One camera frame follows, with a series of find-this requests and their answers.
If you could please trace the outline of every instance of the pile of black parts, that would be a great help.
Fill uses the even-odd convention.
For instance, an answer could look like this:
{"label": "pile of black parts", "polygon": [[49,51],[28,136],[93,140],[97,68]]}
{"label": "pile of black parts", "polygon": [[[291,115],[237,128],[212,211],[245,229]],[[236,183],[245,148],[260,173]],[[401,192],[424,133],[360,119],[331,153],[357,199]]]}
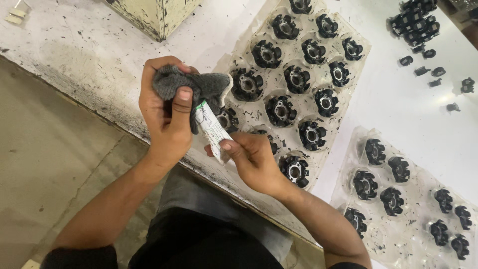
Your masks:
{"label": "pile of black parts", "polygon": [[348,207],[345,211],[344,217],[354,226],[360,238],[363,239],[362,233],[367,231],[367,225],[363,223],[365,216],[360,213],[357,209]]}
{"label": "pile of black parts", "polygon": [[216,115],[217,121],[221,124],[222,128],[226,130],[228,134],[237,132],[239,125],[239,118],[236,117],[236,111],[232,108],[221,109],[219,114]]}
{"label": "pile of black parts", "polygon": [[403,161],[402,157],[394,156],[389,159],[388,165],[391,167],[393,177],[397,183],[405,183],[408,181],[410,178],[410,170],[407,168],[407,161]]}
{"label": "pile of black parts", "polygon": [[332,76],[332,83],[337,87],[345,86],[350,79],[347,78],[350,75],[348,69],[345,68],[345,64],[342,62],[333,62],[329,64],[330,75]]}
{"label": "pile of black parts", "polygon": [[365,144],[365,154],[367,154],[367,159],[369,159],[370,165],[381,165],[385,161],[385,146],[379,144],[379,139],[371,138],[367,140]]}
{"label": "pile of black parts", "polygon": [[337,36],[338,23],[327,17],[327,14],[320,15],[315,19],[319,27],[319,35],[323,38],[334,38]]}
{"label": "pile of black parts", "polygon": [[234,85],[231,89],[234,97],[239,101],[255,101],[261,96],[264,85],[262,76],[254,76],[254,71],[246,72],[245,68],[241,68],[233,76]]}
{"label": "pile of black parts", "polygon": [[302,94],[309,89],[310,83],[307,81],[310,79],[310,73],[306,70],[302,71],[302,68],[289,66],[284,71],[284,78],[287,82],[287,88],[292,93]]}
{"label": "pile of black parts", "polygon": [[289,15],[285,15],[284,17],[282,17],[282,14],[277,15],[272,22],[272,28],[275,36],[279,39],[293,40],[297,38],[300,32],[295,22],[292,21],[292,17]]}
{"label": "pile of black parts", "polygon": [[302,145],[310,151],[317,151],[324,146],[326,141],[322,138],[327,134],[324,127],[318,126],[316,122],[306,121],[299,125],[299,136]]}
{"label": "pile of black parts", "polygon": [[292,183],[297,184],[299,188],[303,188],[309,184],[309,181],[305,178],[309,176],[309,170],[305,170],[307,162],[301,160],[298,156],[289,156],[281,159],[280,168],[282,174],[284,174]]}
{"label": "pile of black parts", "polygon": [[418,46],[439,35],[440,24],[434,16],[437,0],[410,0],[403,4],[403,12],[390,20],[392,32],[403,36],[410,46]]}
{"label": "pile of black parts", "polygon": [[269,139],[269,144],[271,144],[272,154],[275,155],[277,153],[277,149],[278,149],[277,143],[272,142],[274,140],[274,138],[272,137],[272,135],[268,134],[266,130],[254,130],[254,131],[251,132],[251,134],[267,135],[267,138]]}
{"label": "pile of black parts", "polygon": [[269,121],[278,127],[291,125],[297,116],[297,110],[292,109],[292,103],[284,95],[271,98],[267,102],[266,113]]}
{"label": "pile of black parts", "polygon": [[438,220],[434,224],[430,225],[430,233],[435,238],[435,244],[437,246],[445,246],[448,243],[448,234],[446,231],[448,227],[442,220]]}
{"label": "pile of black parts", "polygon": [[305,61],[311,65],[320,65],[325,61],[326,48],[320,46],[317,41],[312,42],[312,38],[302,43],[302,51]]}
{"label": "pile of black parts", "polygon": [[376,190],[378,189],[378,184],[373,181],[375,176],[372,173],[367,171],[357,171],[354,177],[354,187],[357,192],[358,197],[361,200],[370,200],[370,198],[377,197]]}
{"label": "pile of black parts", "polygon": [[435,200],[437,200],[440,205],[440,210],[445,214],[448,214],[453,208],[453,205],[451,204],[453,198],[448,195],[449,193],[450,191],[447,189],[440,189],[434,194]]}
{"label": "pile of black parts", "polygon": [[262,68],[277,68],[282,60],[279,58],[282,56],[282,50],[279,47],[273,47],[271,42],[266,43],[265,40],[261,40],[252,49],[252,56],[256,64]]}
{"label": "pile of black parts", "polygon": [[337,96],[332,96],[333,93],[331,89],[324,89],[315,93],[315,104],[322,117],[330,118],[332,114],[338,111],[338,98]]}
{"label": "pile of black parts", "polygon": [[405,204],[405,201],[400,197],[401,194],[402,193],[399,190],[392,187],[382,191],[380,194],[380,200],[383,202],[383,207],[385,208],[387,215],[396,216],[396,214],[401,214],[403,212],[401,206]]}

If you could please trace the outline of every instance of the clear plastic tray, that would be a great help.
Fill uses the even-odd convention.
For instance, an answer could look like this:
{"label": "clear plastic tray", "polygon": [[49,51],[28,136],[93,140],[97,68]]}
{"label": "clear plastic tray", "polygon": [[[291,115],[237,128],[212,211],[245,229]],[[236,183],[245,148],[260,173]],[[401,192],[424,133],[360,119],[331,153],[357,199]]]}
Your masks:
{"label": "clear plastic tray", "polygon": [[[382,150],[385,157],[379,157]],[[408,166],[398,168],[393,163],[394,157],[400,157],[400,161],[405,161]],[[377,185],[370,184],[368,179],[365,179],[367,183],[356,184],[364,178],[357,177],[357,171],[372,174],[372,180]],[[398,171],[396,174],[403,177],[396,179],[393,171]],[[370,186],[374,189],[372,192],[368,191]],[[395,213],[395,216],[387,214],[381,200],[380,195],[387,188],[400,191],[399,196],[403,199],[402,212]],[[435,198],[437,192],[453,200],[440,206]],[[394,204],[389,200],[386,202],[388,205]],[[375,129],[367,132],[358,127],[352,135],[331,204],[344,214],[347,208],[353,208],[365,216],[362,222],[367,228],[361,231],[363,242],[370,257],[389,268],[476,268],[477,206],[465,201],[426,170],[416,166]],[[463,209],[470,214],[469,226],[463,227],[457,215]],[[436,225],[437,222],[446,225],[446,230],[442,226],[439,232],[446,232],[448,237],[447,240],[446,236],[437,237],[438,243],[432,235],[432,226],[435,224],[435,228],[440,227]],[[453,245],[459,245],[460,239],[454,239],[460,235],[469,243],[469,255],[464,256],[465,260],[458,258],[452,246],[452,242]]]}

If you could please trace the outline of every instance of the small black component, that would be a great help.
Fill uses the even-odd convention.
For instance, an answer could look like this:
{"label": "small black component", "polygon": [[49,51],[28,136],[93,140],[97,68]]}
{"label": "small black component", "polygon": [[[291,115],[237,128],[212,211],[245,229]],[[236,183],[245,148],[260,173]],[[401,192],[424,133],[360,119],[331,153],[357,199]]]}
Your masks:
{"label": "small black component", "polygon": [[363,51],[362,45],[357,45],[355,40],[352,40],[352,37],[347,38],[342,41],[342,46],[345,50],[345,58],[349,61],[358,61],[363,55],[360,55]]}
{"label": "small black component", "polygon": [[414,47],[414,48],[412,49],[412,52],[413,52],[414,54],[422,53],[422,52],[424,52],[424,51],[425,51],[425,44],[422,44],[422,45],[420,45],[420,46],[416,46],[416,47]]}
{"label": "small black component", "polygon": [[433,69],[432,76],[440,77],[440,76],[443,76],[445,73],[446,73],[446,71],[443,67],[437,67],[437,68]]}
{"label": "small black component", "polygon": [[310,87],[310,83],[307,81],[310,79],[310,74],[306,70],[302,71],[302,68],[289,66],[284,71],[284,78],[287,82],[287,88],[292,93],[303,94]]}
{"label": "small black component", "polygon": [[422,52],[423,58],[430,59],[436,56],[436,51],[434,49],[429,49],[427,51]]}
{"label": "small black component", "polygon": [[380,194],[380,200],[383,202],[383,207],[387,215],[396,216],[396,214],[403,212],[401,206],[405,204],[405,201],[403,198],[400,198],[400,194],[402,193],[399,190],[392,187],[382,191]]}
{"label": "small black component", "polygon": [[446,110],[448,111],[461,111],[457,103],[446,105]]}
{"label": "small black component", "polygon": [[277,15],[272,22],[272,28],[274,29],[275,36],[279,39],[294,40],[300,32],[295,22],[292,21],[292,17],[289,15],[285,15],[284,17],[282,17],[282,14]]}
{"label": "small black component", "polygon": [[440,210],[445,214],[448,214],[448,211],[453,209],[453,205],[451,205],[453,198],[448,195],[449,193],[450,191],[447,189],[440,189],[434,194],[435,200],[437,200],[440,205]]}
{"label": "small black component", "polygon": [[417,76],[421,76],[426,74],[428,71],[431,71],[431,69],[426,69],[425,67],[420,67],[419,69],[415,70],[415,74]]}
{"label": "small black component", "polygon": [[365,144],[365,153],[367,154],[367,159],[369,159],[370,165],[381,165],[385,161],[385,146],[379,144],[379,139],[369,139]]}
{"label": "small black component", "polygon": [[279,58],[282,56],[281,48],[273,47],[271,42],[266,43],[265,40],[261,40],[254,46],[252,55],[256,64],[262,68],[277,68],[282,60]]}
{"label": "small black component", "polygon": [[232,94],[239,101],[255,101],[262,94],[264,81],[260,75],[254,76],[254,71],[246,72],[245,68],[241,68],[233,76],[234,85],[232,86]]}
{"label": "small black component", "polygon": [[472,80],[471,78],[467,78],[461,82],[461,92],[464,93],[470,93],[470,92],[475,92],[473,89],[473,84],[475,84],[475,81]]}
{"label": "small black component", "polygon": [[312,42],[312,38],[302,43],[302,51],[305,61],[311,65],[320,65],[325,60],[326,47],[320,46],[317,41]]}
{"label": "small black component", "polygon": [[410,55],[400,60],[400,64],[404,67],[409,66],[411,63],[413,63],[413,58]]}
{"label": "small black component", "polygon": [[277,149],[278,149],[278,146],[277,146],[277,143],[272,143],[272,141],[274,140],[274,138],[272,137],[272,135],[270,134],[267,134],[267,131],[266,130],[254,130],[251,132],[251,134],[254,134],[254,135],[267,135],[267,138],[269,139],[269,144],[271,144],[271,150],[272,150],[272,155],[275,155],[277,153]]}
{"label": "small black component", "polygon": [[362,233],[367,231],[367,225],[363,223],[365,216],[360,213],[357,209],[348,207],[345,211],[344,217],[354,226],[354,229],[357,231],[361,239],[363,239]]}
{"label": "small black component", "polygon": [[451,240],[451,247],[456,251],[456,256],[459,260],[466,260],[466,255],[470,254],[468,246],[470,243],[463,235],[457,235],[455,239]]}
{"label": "small black component", "polygon": [[332,96],[333,93],[331,89],[324,89],[315,93],[315,104],[322,117],[330,118],[332,114],[338,111],[338,98]]}
{"label": "small black component", "polygon": [[318,126],[316,122],[306,121],[299,125],[299,136],[302,145],[310,151],[319,150],[326,141],[322,138],[327,134],[324,127]]}
{"label": "small black component", "polygon": [[267,102],[266,112],[269,121],[278,127],[291,125],[297,116],[297,110],[292,109],[292,103],[284,95],[271,98]]}
{"label": "small black component", "polygon": [[438,220],[430,225],[430,233],[435,238],[435,244],[443,247],[448,243],[448,234],[446,233],[448,227],[442,222],[442,220]]}
{"label": "small black component", "polygon": [[305,178],[309,176],[309,170],[305,170],[309,165],[305,160],[301,160],[298,156],[290,156],[282,159],[279,164],[282,174],[292,183],[297,184],[299,188],[309,184],[309,181]]}
{"label": "small black component", "polygon": [[402,157],[394,156],[388,161],[393,173],[393,177],[395,178],[395,182],[397,183],[405,183],[408,181],[408,179],[410,179],[410,170],[407,169],[408,162],[402,160]]}
{"label": "small black component", "polygon": [[455,214],[460,218],[460,223],[463,230],[468,231],[470,230],[469,226],[473,225],[473,223],[470,220],[471,214],[466,209],[466,206],[459,205],[455,207]]}
{"label": "small black component", "polygon": [[440,86],[441,84],[442,84],[442,79],[441,78],[428,83],[428,85],[430,85],[430,87]]}
{"label": "small black component", "polygon": [[232,108],[222,108],[218,115],[216,115],[217,121],[221,124],[222,128],[226,130],[228,134],[237,132],[239,125],[239,118],[236,117],[236,111]]}
{"label": "small black component", "polygon": [[320,15],[315,19],[319,27],[319,35],[323,38],[334,38],[337,36],[338,23],[327,17],[327,14]]}
{"label": "small black component", "polygon": [[295,14],[309,14],[312,10],[310,0],[289,0],[291,2],[292,12]]}
{"label": "small black component", "polygon": [[368,201],[370,198],[377,197],[376,190],[379,186],[375,181],[373,181],[374,178],[375,176],[372,173],[367,173],[367,171],[359,170],[355,173],[355,191],[361,200]]}
{"label": "small black component", "polygon": [[337,87],[345,86],[350,79],[347,78],[350,75],[348,69],[345,69],[345,64],[342,62],[333,62],[329,64],[330,75],[332,76],[332,83]]}

